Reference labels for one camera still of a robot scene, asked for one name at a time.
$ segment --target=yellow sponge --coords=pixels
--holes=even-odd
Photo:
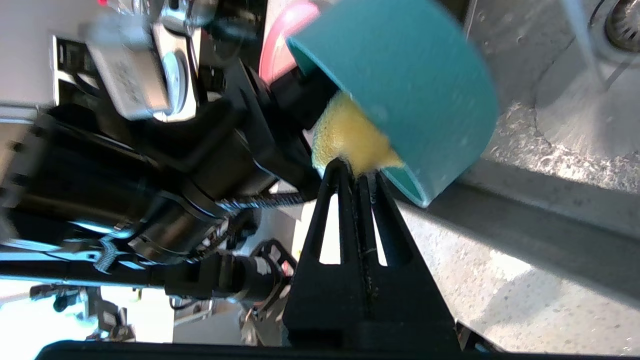
[[[385,167],[402,167],[389,139],[372,124],[360,107],[344,92],[338,92],[316,123],[311,160],[324,174],[329,162],[340,158],[349,163],[354,176]]]

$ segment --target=sink drain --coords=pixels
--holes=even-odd
[[[619,0],[607,16],[605,32],[613,46],[640,53],[640,0]]]

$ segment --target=white label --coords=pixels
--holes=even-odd
[[[255,268],[258,270],[258,274],[266,275],[271,273],[271,267],[265,259],[255,258],[255,264]]]

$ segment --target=pink object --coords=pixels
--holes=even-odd
[[[296,66],[285,39],[320,16],[320,9],[310,0],[299,0],[289,5],[273,22],[262,47],[260,77],[270,84]]]

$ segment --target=teal cup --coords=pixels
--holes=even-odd
[[[498,104],[458,23],[430,0],[342,0],[287,39],[303,73],[350,93],[404,161],[385,175],[425,208],[489,142]]]

